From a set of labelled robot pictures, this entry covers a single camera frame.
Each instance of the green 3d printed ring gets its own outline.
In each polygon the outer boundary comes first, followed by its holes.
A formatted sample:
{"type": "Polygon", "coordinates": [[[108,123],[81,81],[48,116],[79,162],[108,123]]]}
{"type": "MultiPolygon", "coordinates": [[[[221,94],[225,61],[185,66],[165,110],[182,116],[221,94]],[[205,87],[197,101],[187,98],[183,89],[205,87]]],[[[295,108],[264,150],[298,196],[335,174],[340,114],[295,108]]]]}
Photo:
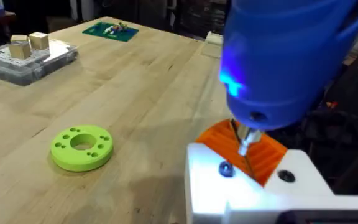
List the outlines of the green 3d printed ring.
{"type": "Polygon", "coordinates": [[[65,170],[83,172],[103,166],[111,158],[113,140],[103,128],[81,125],[62,131],[53,140],[50,151],[58,166],[65,170]],[[75,147],[88,145],[89,149],[75,147]]]}

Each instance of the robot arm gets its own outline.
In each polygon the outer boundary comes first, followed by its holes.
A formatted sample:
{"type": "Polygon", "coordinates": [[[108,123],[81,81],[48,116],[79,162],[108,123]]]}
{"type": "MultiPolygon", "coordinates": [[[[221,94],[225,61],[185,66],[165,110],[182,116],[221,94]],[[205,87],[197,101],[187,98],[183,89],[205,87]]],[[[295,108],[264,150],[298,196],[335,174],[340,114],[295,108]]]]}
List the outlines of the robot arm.
{"type": "Polygon", "coordinates": [[[300,120],[357,34],[356,0],[232,0],[219,73],[228,107],[252,129],[300,120]]]}

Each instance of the circuit board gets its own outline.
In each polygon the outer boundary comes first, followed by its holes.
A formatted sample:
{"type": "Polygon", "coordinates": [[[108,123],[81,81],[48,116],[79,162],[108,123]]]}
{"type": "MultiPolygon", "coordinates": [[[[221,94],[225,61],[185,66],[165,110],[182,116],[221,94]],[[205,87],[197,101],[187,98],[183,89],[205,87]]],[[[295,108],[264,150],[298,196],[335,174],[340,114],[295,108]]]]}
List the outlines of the circuit board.
{"type": "Polygon", "coordinates": [[[115,25],[115,24],[111,24],[111,23],[107,23],[107,22],[99,22],[99,23],[87,28],[82,33],[127,42],[133,36],[135,36],[135,34],[138,33],[138,31],[139,31],[138,29],[128,27],[126,30],[116,32],[114,34],[104,33],[104,30],[106,28],[113,26],[113,25],[115,25]]]}

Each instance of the wooden table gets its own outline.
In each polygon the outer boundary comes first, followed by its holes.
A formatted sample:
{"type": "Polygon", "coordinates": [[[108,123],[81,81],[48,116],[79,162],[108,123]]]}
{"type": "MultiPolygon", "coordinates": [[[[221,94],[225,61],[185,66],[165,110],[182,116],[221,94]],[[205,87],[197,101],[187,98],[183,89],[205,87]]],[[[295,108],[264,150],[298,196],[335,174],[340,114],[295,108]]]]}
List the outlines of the wooden table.
{"type": "Polygon", "coordinates": [[[203,42],[136,24],[127,43],[81,33],[94,23],[50,34],[79,46],[71,65],[25,87],[0,81],[0,223],[186,223],[186,145],[229,117],[219,60],[200,54],[203,42]],[[114,137],[100,169],[51,160],[54,136],[79,124],[114,137]]]}

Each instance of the screw head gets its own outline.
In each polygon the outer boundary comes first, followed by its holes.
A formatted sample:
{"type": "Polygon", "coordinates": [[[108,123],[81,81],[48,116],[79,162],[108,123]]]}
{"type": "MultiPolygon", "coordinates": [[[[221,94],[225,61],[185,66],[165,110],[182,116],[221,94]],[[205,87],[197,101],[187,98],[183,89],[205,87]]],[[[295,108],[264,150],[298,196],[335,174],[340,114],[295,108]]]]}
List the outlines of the screw head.
{"type": "Polygon", "coordinates": [[[295,175],[288,170],[280,170],[278,172],[278,177],[288,183],[294,183],[296,180],[295,175]]]}
{"type": "Polygon", "coordinates": [[[233,177],[234,168],[230,162],[224,161],[219,165],[219,173],[224,177],[233,177]]]}

